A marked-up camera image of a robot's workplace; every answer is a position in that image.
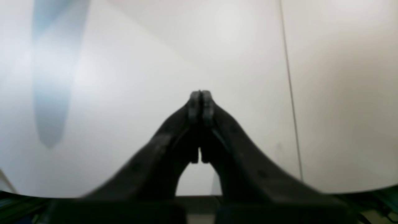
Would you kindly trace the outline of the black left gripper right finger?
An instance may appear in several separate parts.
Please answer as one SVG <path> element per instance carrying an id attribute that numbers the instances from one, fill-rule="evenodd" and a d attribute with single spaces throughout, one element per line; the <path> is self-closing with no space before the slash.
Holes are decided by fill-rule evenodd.
<path id="1" fill-rule="evenodd" d="M 201 91 L 202 155 L 220 177 L 216 224 L 355 224 L 340 200 L 321 194 L 272 162 L 239 123 Z"/>

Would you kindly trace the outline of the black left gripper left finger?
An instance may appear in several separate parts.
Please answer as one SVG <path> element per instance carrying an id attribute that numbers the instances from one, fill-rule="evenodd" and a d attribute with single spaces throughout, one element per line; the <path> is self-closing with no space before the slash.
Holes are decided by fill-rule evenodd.
<path id="1" fill-rule="evenodd" d="M 78 199 L 51 206 L 50 224 L 186 224 L 175 203 L 179 178 L 198 162 L 201 92 L 173 113 L 149 142 L 113 176 Z"/>

